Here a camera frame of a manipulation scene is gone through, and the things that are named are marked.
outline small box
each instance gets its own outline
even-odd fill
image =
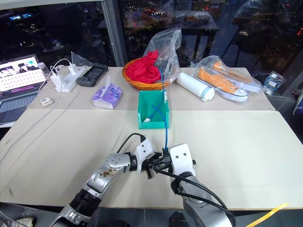
[[[169,104],[166,91],[140,91],[138,103],[139,129],[165,129],[165,121],[169,128]]]

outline laptop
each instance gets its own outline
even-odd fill
[[[45,77],[35,54],[0,63],[0,123],[16,121],[37,96]]]

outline laptop keyboard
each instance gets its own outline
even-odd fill
[[[0,107],[0,113],[15,110],[24,106],[29,105],[36,98],[36,94],[32,96],[26,96],[22,98],[17,98],[9,101],[5,101],[2,103]]]

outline red cloth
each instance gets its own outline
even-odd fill
[[[133,81],[146,84],[152,84],[157,80],[161,80],[159,69],[154,66],[158,58],[158,50],[148,52],[145,57],[136,60],[127,70],[126,75]]]

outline yellow cable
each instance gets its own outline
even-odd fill
[[[288,205],[288,203],[283,203],[282,205],[272,209],[269,213],[267,213],[266,215],[264,215],[263,217],[255,220],[253,223],[247,225],[246,227],[254,227],[257,224],[261,223],[262,221],[266,220],[267,218],[269,218],[270,216],[272,216],[274,213],[276,213],[277,211],[283,209],[284,207],[286,207]]]

